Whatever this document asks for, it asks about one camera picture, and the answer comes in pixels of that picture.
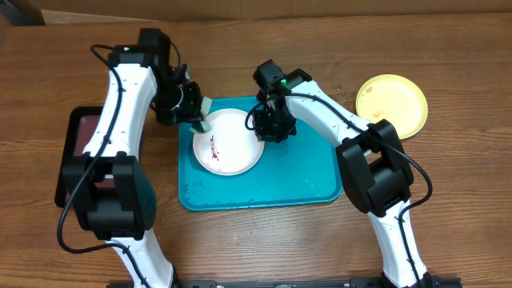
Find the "green dish sponge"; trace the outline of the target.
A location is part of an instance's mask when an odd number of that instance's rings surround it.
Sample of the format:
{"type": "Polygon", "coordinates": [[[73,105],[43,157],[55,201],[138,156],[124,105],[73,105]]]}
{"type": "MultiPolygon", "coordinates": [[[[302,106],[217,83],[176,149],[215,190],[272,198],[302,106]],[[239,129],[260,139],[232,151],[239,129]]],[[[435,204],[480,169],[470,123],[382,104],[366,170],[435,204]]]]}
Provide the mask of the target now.
{"type": "Polygon", "coordinates": [[[211,130],[211,125],[206,120],[211,105],[212,99],[208,97],[202,97],[202,102],[199,108],[199,118],[192,121],[189,130],[194,134],[205,134],[211,130]]]}

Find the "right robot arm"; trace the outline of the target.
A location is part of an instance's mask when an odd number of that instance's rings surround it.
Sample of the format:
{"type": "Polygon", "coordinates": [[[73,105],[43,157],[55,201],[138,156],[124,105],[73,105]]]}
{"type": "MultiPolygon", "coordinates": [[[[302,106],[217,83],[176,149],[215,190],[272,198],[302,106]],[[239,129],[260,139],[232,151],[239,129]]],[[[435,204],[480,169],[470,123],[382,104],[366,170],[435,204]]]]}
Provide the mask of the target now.
{"type": "Polygon", "coordinates": [[[434,287],[418,252],[410,220],[413,172],[425,171],[402,147],[387,120],[372,123],[352,114],[323,92],[301,69],[284,73],[273,61],[257,67],[258,104],[246,128],[264,142],[282,142],[301,120],[334,148],[342,187],[355,208],[367,214],[382,253],[384,287],[434,287]]]}

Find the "green rimmed plate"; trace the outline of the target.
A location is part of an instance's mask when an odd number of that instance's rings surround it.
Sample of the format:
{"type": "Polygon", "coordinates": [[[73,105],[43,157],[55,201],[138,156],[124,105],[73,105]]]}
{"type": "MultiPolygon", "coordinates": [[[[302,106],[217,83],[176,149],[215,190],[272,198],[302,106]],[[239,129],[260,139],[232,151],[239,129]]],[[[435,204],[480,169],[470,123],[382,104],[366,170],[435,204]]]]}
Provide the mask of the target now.
{"type": "Polygon", "coordinates": [[[416,135],[426,124],[428,104],[422,90],[396,74],[381,74],[366,81],[355,100],[357,114],[377,123],[383,119],[396,129],[400,139],[416,135]]]}

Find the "white plate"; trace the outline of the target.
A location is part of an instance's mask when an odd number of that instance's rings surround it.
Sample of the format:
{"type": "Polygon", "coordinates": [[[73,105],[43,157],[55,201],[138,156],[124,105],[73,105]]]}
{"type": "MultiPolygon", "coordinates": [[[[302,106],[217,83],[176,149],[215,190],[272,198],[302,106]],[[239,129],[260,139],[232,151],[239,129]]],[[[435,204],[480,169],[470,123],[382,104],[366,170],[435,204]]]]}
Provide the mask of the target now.
{"type": "Polygon", "coordinates": [[[234,176],[252,168],[263,154],[265,143],[246,128],[248,113],[226,108],[206,116],[210,130],[193,137],[199,163],[213,174],[234,176]]]}

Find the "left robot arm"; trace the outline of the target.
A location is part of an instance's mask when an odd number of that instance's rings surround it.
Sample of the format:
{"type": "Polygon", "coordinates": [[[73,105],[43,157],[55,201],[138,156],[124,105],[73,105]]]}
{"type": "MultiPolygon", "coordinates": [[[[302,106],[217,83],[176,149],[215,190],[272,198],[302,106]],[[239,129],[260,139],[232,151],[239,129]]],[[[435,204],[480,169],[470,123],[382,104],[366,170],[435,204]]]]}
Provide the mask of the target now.
{"type": "Polygon", "coordinates": [[[135,45],[110,47],[101,58],[109,89],[98,124],[81,155],[62,160],[68,199],[58,220],[57,240],[71,254],[114,249],[135,287],[175,287],[172,264],[153,226],[157,199],[139,162],[148,110],[158,122],[189,123],[209,131],[211,99],[202,96],[187,66],[170,64],[176,45],[158,28],[142,28],[135,45]]]}

